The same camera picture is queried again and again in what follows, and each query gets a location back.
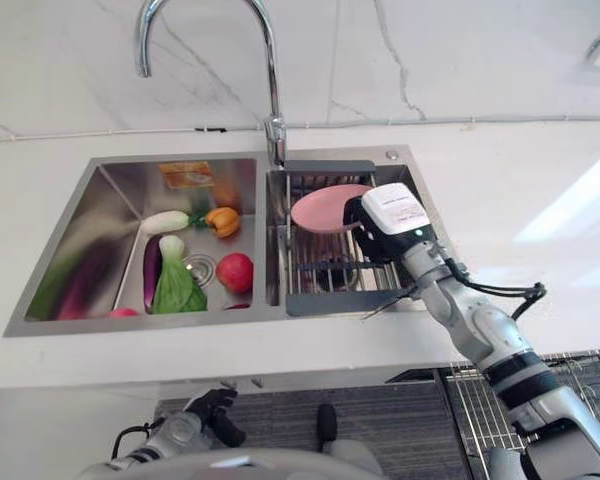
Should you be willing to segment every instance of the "faucet spout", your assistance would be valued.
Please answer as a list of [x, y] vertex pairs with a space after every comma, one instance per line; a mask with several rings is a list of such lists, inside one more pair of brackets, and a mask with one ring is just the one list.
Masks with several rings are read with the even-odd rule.
[[[278, 89], [278, 74], [276, 63], [276, 46], [273, 35], [273, 27], [267, 10], [262, 0], [244, 0], [252, 13], [255, 15], [258, 25], [262, 30], [265, 44], [267, 61], [267, 73], [269, 80], [269, 99], [271, 113], [264, 120], [264, 129], [267, 134], [268, 152], [270, 160], [278, 166], [283, 166], [286, 158], [286, 127], [282, 117], [280, 106], [280, 94]], [[151, 25], [155, 14], [167, 0], [145, 0], [138, 15], [136, 24], [136, 67], [141, 77], [151, 76], [149, 64], [149, 36]]]

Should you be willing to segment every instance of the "drain strainer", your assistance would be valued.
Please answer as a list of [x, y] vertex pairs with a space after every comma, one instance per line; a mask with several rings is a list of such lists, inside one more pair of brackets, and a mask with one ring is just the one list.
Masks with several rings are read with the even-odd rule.
[[196, 253], [182, 260], [184, 266], [194, 278], [198, 286], [204, 287], [213, 280], [216, 271], [216, 262], [208, 255]]
[[316, 282], [324, 292], [351, 290], [358, 282], [358, 272], [348, 255], [323, 255], [316, 267]]

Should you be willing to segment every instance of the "yellow bell pepper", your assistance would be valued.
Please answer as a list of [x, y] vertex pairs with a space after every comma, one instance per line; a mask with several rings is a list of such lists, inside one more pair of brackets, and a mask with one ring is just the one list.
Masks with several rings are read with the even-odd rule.
[[204, 221], [218, 238], [233, 235], [240, 229], [240, 215], [231, 207], [214, 208], [205, 215]]

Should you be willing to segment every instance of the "white countertop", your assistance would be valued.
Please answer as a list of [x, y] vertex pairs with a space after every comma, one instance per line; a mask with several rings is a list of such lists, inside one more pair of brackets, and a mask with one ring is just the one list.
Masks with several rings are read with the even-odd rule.
[[[535, 231], [532, 241], [516, 239], [600, 159], [600, 123], [289, 132], [291, 149], [392, 144], [411, 147], [457, 252], [479, 280], [504, 285], [542, 280], [548, 286], [550, 295], [519, 322], [539, 353], [600, 349], [600, 194], [589, 192], [586, 202], [567, 212], [562, 229]], [[109, 334], [2, 337], [89, 159], [264, 147], [264, 136], [257, 132], [0, 143], [0, 387], [389, 365], [414, 368], [460, 360], [446, 331], [426, 314], [408, 319], [389, 314], [366, 322], [360, 316], [338, 316]]]

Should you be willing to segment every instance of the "white marble backsplash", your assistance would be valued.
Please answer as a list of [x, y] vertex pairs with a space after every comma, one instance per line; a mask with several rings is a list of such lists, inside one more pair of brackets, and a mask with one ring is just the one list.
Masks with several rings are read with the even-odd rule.
[[[154, 76], [134, 71], [142, 0], [0, 0], [0, 137], [203, 126], [268, 112], [240, 0], [171, 0]], [[266, 0], [295, 125], [600, 116], [600, 0]]]

